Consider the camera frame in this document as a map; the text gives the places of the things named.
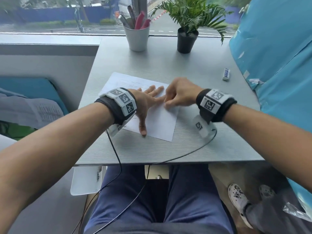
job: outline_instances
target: window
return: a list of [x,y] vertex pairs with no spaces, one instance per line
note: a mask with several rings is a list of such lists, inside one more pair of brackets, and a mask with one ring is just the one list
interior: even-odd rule
[[[0,32],[70,33],[124,35],[119,14],[129,17],[127,6],[134,0],[0,0]],[[154,7],[166,0],[146,0],[151,18],[150,34],[177,35],[180,27],[166,11]],[[233,11],[226,16],[226,35],[233,35],[250,0],[207,0]],[[211,28],[200,27],[201,36],[218,36]]]

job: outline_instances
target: desk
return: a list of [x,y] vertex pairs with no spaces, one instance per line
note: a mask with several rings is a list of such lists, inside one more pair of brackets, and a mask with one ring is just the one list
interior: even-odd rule
[[[198,38],[190,54],[177,52],[177,37],[151,36],[144,52],[129,50],[124,36],[103,37],[96,54],[79,108],[95,101],[113,72],[170,84],[175,77],[186,76],[203,88],[217,88],[234,95],[244,106],[259,110],[256,95],[251,91],[236,66],[228,46],[229,39]],[[224,68],[231,71],[229,82],[222,81]],[[163,141],[127,130],[121,130],[112,141],[122,163],[149,164],[188,153],[203,140],[191,124],[199,113],[197,106],[181,107],[172,142]],[[224,123],[216,123],[215,139],[204,148],[173,163],[211,161],[263,160],[239,135]],[[103,133],[78,160],[79,165],[118,164],[116,155]]]

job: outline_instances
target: shoe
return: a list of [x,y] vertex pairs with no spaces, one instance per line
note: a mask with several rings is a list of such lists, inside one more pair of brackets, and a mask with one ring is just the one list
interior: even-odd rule
[[267,185],[260,185],[259,186],[259,192],[260,192],[262,200],[270,199],[276,195],[274,190],[272,190],[272,188],[267,186]]
[[245,217],[245,207],[248,204],[251,204],[247,197],[244,195],[244,192],[241,190],[239,185],[232,183],[228,186],[228,195],[232,202],[232,204],[235,206],[235,208],[238,210],[242,220],[247,225],[247,227],[253,229],[253,227],[250,225],[250,223],[247,221]]

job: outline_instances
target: pink marker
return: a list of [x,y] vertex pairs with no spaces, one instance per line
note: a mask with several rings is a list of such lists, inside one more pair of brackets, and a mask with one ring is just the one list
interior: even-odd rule
[[142,27],[140,28],[140,30],[145,29],[147,27],[149,27],[151,20],[150,19],[146,19],[142,25]]
[[144,11],[141,11],[141,13],[138,15],[138,18],[135,22],[135,30],[139,30],[141,28],[144,16],[145,16]]

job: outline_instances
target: blue pants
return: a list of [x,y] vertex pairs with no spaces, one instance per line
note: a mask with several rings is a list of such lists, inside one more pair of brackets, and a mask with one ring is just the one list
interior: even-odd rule
[[[109,166],[102,186],[119,172],[119,165]],[[99,194],[85,230],[115,218],[134,200],[144,183],[144,165],[123,165],[120,176]],[[152,202],[148,189],[143,189],[135,202],[117,220],[131,224],[155,222]],[[170,165],[164,222],[221,226],[233,233],[207,164]]]

